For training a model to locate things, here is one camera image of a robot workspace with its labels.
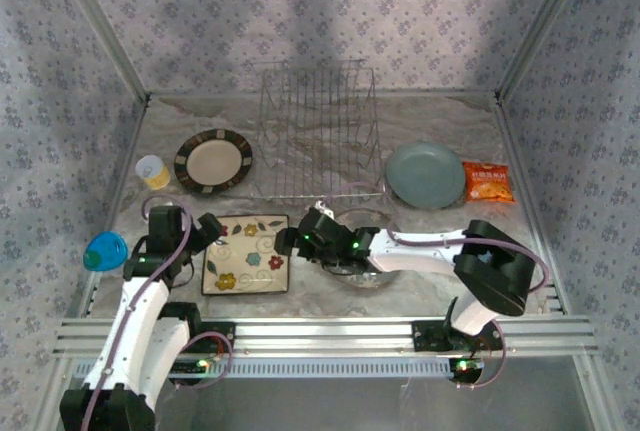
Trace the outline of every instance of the blue flower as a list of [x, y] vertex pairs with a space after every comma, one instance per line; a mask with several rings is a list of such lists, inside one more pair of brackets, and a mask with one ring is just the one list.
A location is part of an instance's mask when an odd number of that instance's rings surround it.
[[249, 253], [245, 261], [249, 266], [260, 266], [260, 260], [262, 260], [260, 253]]

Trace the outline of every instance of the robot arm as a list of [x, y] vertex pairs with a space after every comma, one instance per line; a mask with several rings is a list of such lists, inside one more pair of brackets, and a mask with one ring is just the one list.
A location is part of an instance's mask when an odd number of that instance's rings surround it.
[[[147, 285], [149, 277], [177, 251], [184, 233], [179, 207], [151, 209], [149, 235], [143, 238], [146, 251], [134, 252], [125, 263], [120, 305], [100, 357], [82, 388], [68, 390], [63, 395], [60, 415], [66, 431], [81, 429], [91, 395], [98, 388], [100, 393], [92, 413], [91, 431], [154, 429], [154, 411], [160, 389], [176, 357], [198, 333], [200, 325], [194, 303], [167, 302], [173, 281], [183, 265], [190, 262], [191, 256], [217, 240], [222, 229], [211, 214], [205, 214], [199, 222], [200, 229], [192, 226], [186, 246], [177, 259]], [[133, 297], [145, 286], [126, 326], [121, 329]], [[105, 370], [107, 356], [116, 341], [115, 359], [111, 368]], [[104, 374], [107, 377], [99, 386]]]
[[[396, 233], [404, 241], [454, 241], [465, 238], [464, 231], [445, 234]], [[456, 256], [462, 254], [462, 244], [435, 247], [409, 247], [398, 244], [386, 230], [375, 235], [369, 248], [368, 260], [380, 272], [411, 269], [419, 273], [438, 273], [452, 278]], [[468, 290], [458, 298], [451, 314], [451, 327], [469, 336], [476, 336], [482, 328], [500, 313], [485, 307]]]
[[[276, 250], [354, 274], [414, 270], [459, 279], [467, 292], [456, 300], [446, 323], [467, 336], [476, 336], [499, 315], [524, 314], [535, 263], [529, 257], [498, 246], [460, 244], [466, 238], [484, 238], [518, 244], [485, 221], [471, 221], [465, 230], [446, 234], [396, 234], [392, 239], [379, 228], [353, 231], [333, 219], [321, 206], [309, 209], [298, 228], [278, 233]], [[398, 241], [443, 242], [434, 246], [407, 246]]]

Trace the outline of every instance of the yellow cup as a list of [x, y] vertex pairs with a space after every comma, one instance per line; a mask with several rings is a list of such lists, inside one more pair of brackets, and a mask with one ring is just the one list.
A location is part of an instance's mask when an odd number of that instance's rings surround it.
[[169, 184], [169, 170], [158, 156], [145, 156], [136, 163], [136, 174], [154, 191]]

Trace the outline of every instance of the glass panel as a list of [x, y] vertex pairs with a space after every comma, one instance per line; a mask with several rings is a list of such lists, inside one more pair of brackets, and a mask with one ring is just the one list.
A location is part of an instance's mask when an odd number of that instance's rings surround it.
[[433, 379], [228, 379], [167, 385], [158, 403], [159, 431], [593, 429], [571, 358], [511, 360], [474, 391]]

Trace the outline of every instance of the blue cap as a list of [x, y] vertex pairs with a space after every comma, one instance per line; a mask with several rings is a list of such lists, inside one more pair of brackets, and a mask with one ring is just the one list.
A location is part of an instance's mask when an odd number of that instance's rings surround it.
[[127, 260], [129, 249], [122, 236], [111, 231], [97, 235], [84, 252], [84, 267], [89, 271], [111, 271]]

